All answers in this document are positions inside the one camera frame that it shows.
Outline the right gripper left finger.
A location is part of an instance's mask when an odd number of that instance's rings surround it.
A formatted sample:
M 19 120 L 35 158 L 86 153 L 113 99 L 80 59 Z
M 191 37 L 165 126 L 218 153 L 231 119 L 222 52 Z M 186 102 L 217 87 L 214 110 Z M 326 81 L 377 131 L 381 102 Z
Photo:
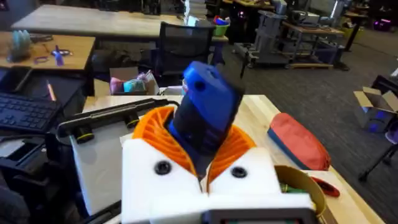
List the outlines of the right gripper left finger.
M 207 195 L 190 156 L 165 127 L 174 110 L 150 110 L 123 143 L 121 223 L 202 222 Z

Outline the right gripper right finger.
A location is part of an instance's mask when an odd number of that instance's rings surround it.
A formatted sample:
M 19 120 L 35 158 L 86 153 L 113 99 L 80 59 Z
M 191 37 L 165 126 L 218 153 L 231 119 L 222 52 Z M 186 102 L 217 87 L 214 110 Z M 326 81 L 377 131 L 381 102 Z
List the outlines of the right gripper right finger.
M 274 195 L 281 189 L 270 152 L 232 126 L 208 167 L 209 194 Z

